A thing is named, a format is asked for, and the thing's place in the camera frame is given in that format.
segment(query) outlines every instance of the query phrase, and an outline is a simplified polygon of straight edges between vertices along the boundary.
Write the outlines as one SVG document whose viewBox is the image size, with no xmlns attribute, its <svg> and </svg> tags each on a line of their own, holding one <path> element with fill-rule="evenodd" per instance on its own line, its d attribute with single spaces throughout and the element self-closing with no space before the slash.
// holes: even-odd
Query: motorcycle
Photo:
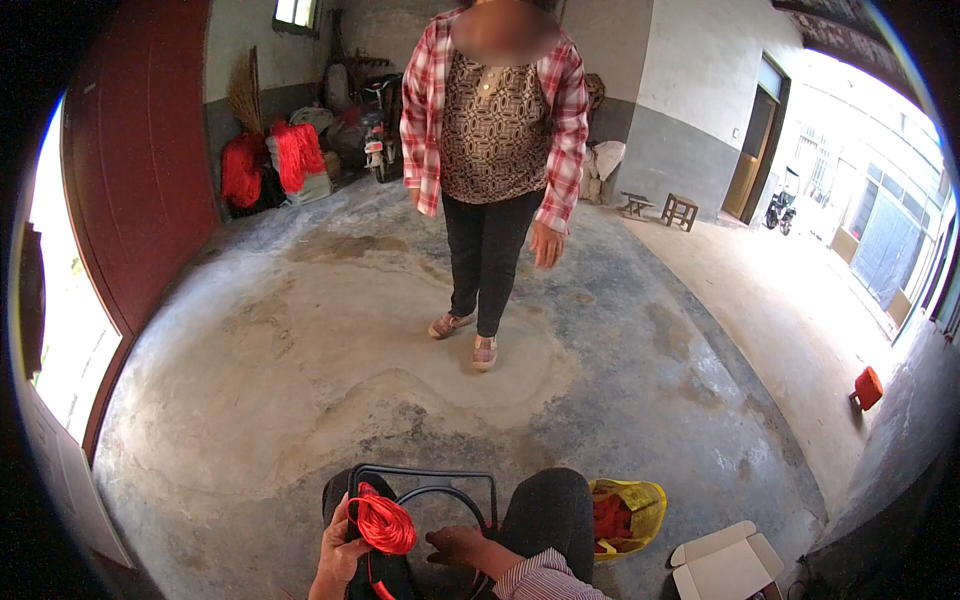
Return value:
<svg viewBox="0 0 960 600">
<path fill-rule="evenodd" d="M 360 124 L 364 128 L 364 152 L 367 154 L 367 169 L 373 171 L 380 183 L 387 181 L 390 166 L 396 162 L 395 118 L 400 105 L 399 84 L 402 73 L 392 73 L 367 82 L 361 98 L 365 101 L 371 95 L 375 100 L 365 104 L 369 109 L 360 115 Z M 388 106 L 384 108 L 384 98 L 389 95 Z"/>
<path fill-rule="evenodd" d="M 780 233 L 787 235 L 790 233 L 793 218 L 797 216 L 797 209 L 792 206 L 793 201 L 797 199 L 797 189 L 800 185 L 800 174 L 786 168 L 786 177 L 783 178 L 783 188 L 780 193 L 773 197 L 770 205 L 767 206 L 767 214 L 764 225 L 768 229 L 780 228 Z"/>
</svg>

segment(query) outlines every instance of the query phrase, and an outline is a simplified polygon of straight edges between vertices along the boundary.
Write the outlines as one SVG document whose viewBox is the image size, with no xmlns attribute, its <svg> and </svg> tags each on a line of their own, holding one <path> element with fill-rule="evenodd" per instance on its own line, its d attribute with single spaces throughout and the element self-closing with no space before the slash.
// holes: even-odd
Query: stained floor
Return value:
<svg viewBox="0 0 960 600">
<path fill-rule="evenodd" d="M 873 300 L 862 300 L 846 263 L 801 228 L 784 237 L 709 223 L 690 233 L 626 225 L 746 356 L 804 449 L 828 515 L 836 516 L 876 415 L 852 407 L 847 395 L 867 366 L 884 381 L 892 374 L 884 325 L 863 303 Z"/>
<path fill-rule="evenodd" d="M 745 518 L 792 564 L 826 509 L 774 400 L 620 220 L 581 206 L 572 226 L 554 272 L 521 257 L 483 375 L 472 333 L 426 336 L 448 307 L 444 225 L 397 183 L 222 228 L 134 347 L 94 461 L 164 594 L 304 597 L 324 483 L 360 462 L 488 470 L 501 515 L 542 468 L 659 483 L 660 534 L 597 568 L 613 597 L 670 596 L 670 552 Z"/>
</svg>

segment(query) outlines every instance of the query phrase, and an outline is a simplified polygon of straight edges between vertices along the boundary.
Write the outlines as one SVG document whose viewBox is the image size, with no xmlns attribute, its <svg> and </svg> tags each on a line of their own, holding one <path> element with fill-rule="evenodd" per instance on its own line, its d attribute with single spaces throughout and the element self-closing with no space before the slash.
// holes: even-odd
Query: woman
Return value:
<svg viewBox="0 0 960 600">
<path fill-rule="evenodd" d="M 427 216 L 443 199 L 453 267 L 450 310 L 428 333 L 442 340 L 476 321 L 480 372 L 496 362 L 496 333 L 531 221 L 537 267 L 553 268 L 564 253 L 588 135 L 583 61 L 562 32 L 546 56 L 521 66 L 480 64 L 454 46 L 451 28 L 466 8 L 508 1 L 515 2 L 466 0 L 435 17 L 403 80 L 404 183 Z M 529 2 L 548 12 L 555 4 Z M 484 11 L 492 8 L 516 5 Z M 493 27 L 480 37 L 502 42 L 504 30 L 516 29 L 515 14 L 487 19 Z"/>
</svg>

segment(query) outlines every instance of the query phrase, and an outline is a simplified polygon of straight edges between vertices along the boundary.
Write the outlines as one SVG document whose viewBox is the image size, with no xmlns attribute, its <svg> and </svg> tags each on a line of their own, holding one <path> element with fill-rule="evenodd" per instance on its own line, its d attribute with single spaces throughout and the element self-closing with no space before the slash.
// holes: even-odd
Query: wooden stool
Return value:
<svg viewBox="0 0 960 600">
<path fill-rule="evenodd" d="M 645 196 L 638 196 L 637 194 L 631 194 L 630 192 L 620 192 L 627 197 L 627 205 L 620 206 L 617 210 L 623 213 L 621 216 L 628 219 L 634 219 L 635 221 L 647 220 L 643 218 L 643 211 L 647 208 L 650 208 L 654 204 L 646 199 Z"/>
<path fill-rule="evenodd" d="M 680 214 L 680 207 L 683 207 L 683 214 Z M 678 196 L 676 194 L 667 194 L 666 204 L 663 207 L 661 219 L 666 219 L 666 226 L 673 225 L 674 218 L 680 219 L 680 226 L 686 226 L 686 231 L 693 229 L 693 220 L 697 218 L 697 211 L 700 206 L 690 199 Z"/>
</svg>

